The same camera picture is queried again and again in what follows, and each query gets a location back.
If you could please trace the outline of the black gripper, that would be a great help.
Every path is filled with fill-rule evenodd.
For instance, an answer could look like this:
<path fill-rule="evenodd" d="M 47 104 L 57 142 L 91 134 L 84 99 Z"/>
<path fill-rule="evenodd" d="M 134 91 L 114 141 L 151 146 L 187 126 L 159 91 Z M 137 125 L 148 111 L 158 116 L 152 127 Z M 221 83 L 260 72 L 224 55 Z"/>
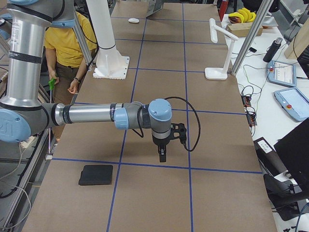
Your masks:
<path fill-rule="evenodd" d="M 166 154 L 167 154 L 167 145 L 169 143 L 158 143 L 158 153 L 159 153 L 159 161 L 160 162 L 166 162 Z"/>

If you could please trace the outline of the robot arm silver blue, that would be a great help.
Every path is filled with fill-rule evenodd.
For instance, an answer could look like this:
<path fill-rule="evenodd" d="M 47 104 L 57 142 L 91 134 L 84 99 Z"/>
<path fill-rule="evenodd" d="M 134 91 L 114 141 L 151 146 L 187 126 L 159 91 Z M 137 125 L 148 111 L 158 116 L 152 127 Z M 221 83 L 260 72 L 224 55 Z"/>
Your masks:
<path fill-rule="evenodd" d="M 112 121 L 120 130 L 151 129 L 159 159 L 166 161 L 172 136 L 172 111 L 167 100 L 150 104 L 110 103 L 64 105 L 41 103 L 38 88 L 47 27 L 71 28 L 75 9 L 71 0 L 10 0 L 13 17 L 6 95 L 0 101 L 0 139 L 18 143 L 47 128 L 80 122 Z"/>

